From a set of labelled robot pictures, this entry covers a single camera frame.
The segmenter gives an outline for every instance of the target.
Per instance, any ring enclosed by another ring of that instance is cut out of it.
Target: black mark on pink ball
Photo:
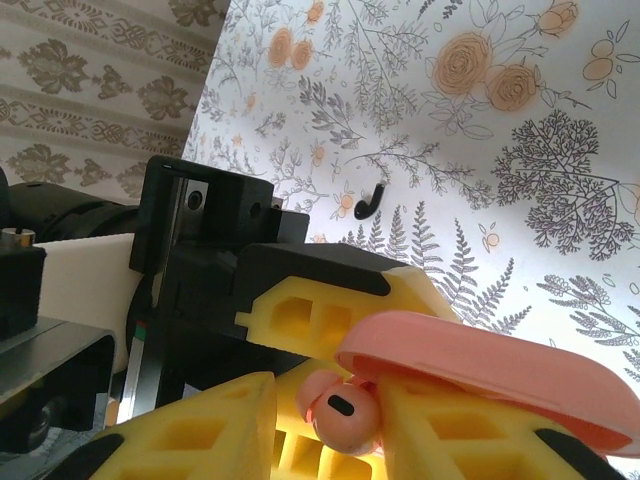
[[[356,411],[353,405],[351,405],[339,395],[331,395],[327,400],[327,403],[331,408],[341,413],[345,417],[350,417]]]

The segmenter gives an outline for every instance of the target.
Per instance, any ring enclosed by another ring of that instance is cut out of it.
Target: wall hook
[[[373,196],[371,197],[371,203],[367,203],[366,200],[360,200],[356,203],[356,207],[353,209],[353,215],[357,220],[366,220],[376,213],[376,210],[378,210],[380,202],[382,201],[384,187],[384,183],[378,183],[376,185],[376,188],[373,191]]]

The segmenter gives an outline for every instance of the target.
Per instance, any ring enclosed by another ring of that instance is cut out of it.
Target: fern illustration
[[[545,275],[544,282],[537,286],[551,295],[549,301],[569,308],[569,315],[577,323],[576,332],[592,338],[605,347],[631,347],[623,350],[630,367],[625,372],[640,382],[640,309],[628,305],[629,311],[638,317],[635,325],[628,325],[610,313],[611,298],[607,290],[590,277],[576,275],[568,280],[557,275]]]
[[[485,290],[480,290],[478,282],[473,277],[479,267],[474,263],[475,257],[471,256],[471,247],[464,236],[460,222],[455,220],[457,238],[454,258],[449,268],[443,269],[441,268],[442,258],[429,254],[440,246],[433,241],[435,235],[430,232],[431,227],[427,224],[425,202],[420,202],[415,210],[410,242],[407,241],[401,209],[402,206],[398,206],[394,210],[388,239],[383,236],[382,212],[378,211],[368,240],[365,241],[364,227],[360,225],[356,233],[349,231],[342,238],[342,243],[381,253],[422,268],[429,274],[436,288],[463,322],[496,333],[513,334],[531,311],[531,306],[527,306],[519,312],[502,318],[498,317],[500,302],[513,275],[514,260],[509,260],[504,273],[495,283]]]

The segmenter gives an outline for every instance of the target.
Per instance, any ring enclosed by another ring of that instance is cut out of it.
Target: floral wallpaper
[[[180,156],[228,0],[1,0],[0,166],[135,202]]]
[[[639,44],[633,0],[232,0],[183,157],[640,394]]]

